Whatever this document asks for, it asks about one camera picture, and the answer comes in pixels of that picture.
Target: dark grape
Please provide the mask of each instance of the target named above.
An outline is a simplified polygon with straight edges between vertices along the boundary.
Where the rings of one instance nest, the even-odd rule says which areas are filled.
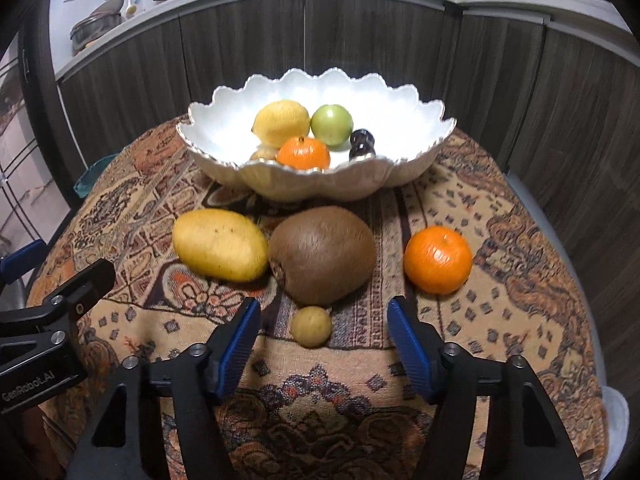
[[[349,160],[351,160],[352,158],[356,158],[357,156],[375,154],[376,150],[374,150],[373,146],[371,146],[368,142],[359,142],[351,147],[349,151]]]
[[[371,135],[371,132],[369,130],[365,130],[364,128],[361,128],[359,130],[355,130],[351,134],[351,137],[350,137],[349,141],[350,141],[352,146],[354,146],[355,144],[357,144],[359,142],[366,142],[367,144],[370,144],[371,146],[373,146],[376,143],[376,139],[373,138],[373,135]]]

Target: green apple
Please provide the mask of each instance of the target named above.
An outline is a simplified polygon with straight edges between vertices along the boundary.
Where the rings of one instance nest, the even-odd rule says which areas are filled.
[[[322,105],[311,117],[311,131],[327,146],[340,146],[353,131],[353,118],[340,105]]]

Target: bowl rim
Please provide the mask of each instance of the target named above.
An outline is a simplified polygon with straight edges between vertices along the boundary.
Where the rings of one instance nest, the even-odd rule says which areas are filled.
[[[438,120],[441,123],[446,123],[447,121],[450,122],[450,126],[447,129],[446,133],[439,137],[433,144],[431,144],[430,146],[426,147],[425,149],[421,150],[420,152],[418,152],[415,156],[408,158],[408,157],[401,157],[401,158],[397,158],[396,160],[393,160],[391,158],[388,158],[387,156],[384,155],[379,155],[379,154],[375,154],[375,155],[363,155],[363,156],[358,156],[355,158],[352,158],[351,160],[347,160],[346,162],[342,162],[340,164],[338,164],[337,166],[334,166],[333,168],[327,168],[326,170],[322,170],[320,168],[312,168],[311,170],[296,170],[295,168],[292,168],[290,166],[284,166],[283,164],[280,164],[279,162],[276,162],[275,160],[267,160],[264,158],[258,158],[256,160],[248,160],[242,164],[236,164],[235,162],[228,162],[228,161],[222,161],[222,160],[218,160],[217,158],[215,158],[212,155],[209,155],[209,153],[204,152],[203,150],[201,150],[198,146],[196,146],[191,140],[189,140],[183,133],[182,131],[182,125],[187,125],[187,126],[193,126],[195,124],[195,120],[193,119],[192,115],[191,115],[191,107],[198,105],[198,106],[204,106],[204,107],[211,107],[213,106],[214,102],[215,102],[215,98],[216,98],[216,93],[221,90],[221,89],[226,89],[227,91],[231,91],[234,93],[238,93],[241,92],[243,90],[246,89],[247,85],[249,84],[249,81],[251,81],[254,78],[257,77],[261,77],[261,78],[265,78],[268,79],[269,81],[272,82],[276,82],[276,81],[281,81],[282,79],[284,79],[289,73],[292,72],[299,72],[304,74],[305,76],[307,76],[309,79],[319,79],[322,76],[324,76],[325,74],[329,73],[329,72],[338,72],[341,73],[345,76],[345,78],[347,78],[350,81],[361,81],[365,78],[368,77],[375,77],[375,78],[379,78],[380,81],[382,81],[382,83],[384,84],[384,86],[392,91],[400,91],[403,88],[413,88],[415,90],[416,95],[418,96],[418,104],[419,105],[427,105],[427,104],[431,104],[431,103],[435,103],[438,105],[439,109],[440,109],[440,113],[439,113],[439,118]],[[187,147],[188,150],[190,150],[190,152],[196,153],[197,155],[203,157],[205,160],[208,160],[209,162],[213,162],[214,164],[218,165],[218,166],[222,166],[224,168],[231,168],[232,170],[235,171],[239,171],[242,168],[245,167],[250,167],[250,166],[270,166],[272,168],[277,168],[278,170],[281,171],[287,171],[289,173],[293,173],[293,174],[300,174],[300,175],[314,175],[314,174],[334,174],[334,173],[338,173],[342,170],[344,170],[345,168],[351,168],[356,164],[361,164],[363,162],[367,162],[369,160],[380,160],[380,161],[386,161],[388,162],[390,165],[392,166],[400,166],[401,164],[406,164],[408,162],[412,162],[414,160],[418,160],[419,158],[421,158],[423,155],[429,153],[433,148],[439,146],[441,143],[444,142],[444,140],[447,139],[447,137],[450,136],[450,134],[452,134],[453,130],[456,127],[456,123],[457,123],[457,119],[452,117],[447,119],[446,121],[443,121],[443,117],[444,117],[444,111],[445,111],[445,105],[444,102],[441,101],[440,99],[433,99],[431,101],[427,101],[427,102],[423,102],[420,101],[420,94],[418,93],[418,89],[415,87],[415,85],[413,84],[405,84],[405,85],[401,85],[398,86],[396,88],[393,88],[389,85],[386,84],[386,80],[378,73],[375,72],[370,72],[362,77],[350,77],[344,70],[342,70],[341,68],[338,67],[332,67],[329,68],[327,70],[325,70],[324,72],[322,72],[320,75],[310,75],[308,73],[306,73],[304,70],[300,69],[300,68],[290,68],[288,69],[281,77],[279,78],[275,78],[275,79],[271,79],[263,74],[253,74],[251,76],[249,76],[246,80],[246,82],[244,83],[244,86],[242,86],[242,88],[230,88],[228,86],[225,85],[221,85],[218,86],[214,91],[213,94],[211,96],[211,102],[208,104],[204,104],[204,103],[199,103],[199,102],[192,102],[189,104],[188,110],[187,110],[187,115],[189,118],[188,122],[178,122],[176,124],[176,129],[178,131],[178,135],[180,136],[180,138],[182,139],[182,142],[185,143],[185,146]]]

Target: kitchen cabinet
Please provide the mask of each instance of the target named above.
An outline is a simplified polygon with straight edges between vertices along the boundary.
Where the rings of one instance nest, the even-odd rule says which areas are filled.
[[[69,123],[88,165],[187,111],[180,23],[114,46],[60,83]]]
[[[536,80],[544,37],[539,23],[464,14],[446,115],[505,168]]]
[[[640,68],[549,29],[509,160],[556,230],[584,287],[607,383],[640,428]]]
[[[210,103],[217,86],[242,88],[304,66],[304,0],[241,0],[180,17],[194,101]]]
[[[306,71],[378,73],[431,99],[444,12],[396,0],[306,0]]]

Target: table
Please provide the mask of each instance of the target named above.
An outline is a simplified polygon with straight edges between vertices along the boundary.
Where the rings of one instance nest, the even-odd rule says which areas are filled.
[[[475,355],[522,353],[564,422],[586,478],[607,452],[606,414],[576,283],[490,156],[459,130],[418,180],[345,206],[372,228],[378,264],[371,282],[332,308],[326,348],[290,338],[295,305],[270,274],[247,290],[194,275],[171,244],[175,219],[224,207],[269,235],[288,215],[326,200],[282,205],[210,181],[192,162],[173,120],[148,131],[107,168],[43,266],[37,304],[96,258],[111,260],[116,285],[79,321],[89,379],[45,403],[46,430],[68,462],[110,370],[124,357],[171,358],[206,340],[244,294],[263,308],[264,327],[240,389],[216,409],[242,478],[410,478],[434,408],[411,390],[388,336],[388,300],[404,294],[421,320]],[[402,273],[402,248],[427,225],[461,232],[474,254],[466,284],[446,297],[416,291]],[[479,399],[465,478],[481,464],[488,413]],[[174,479],[185,479],[170,400],[162,426]]]

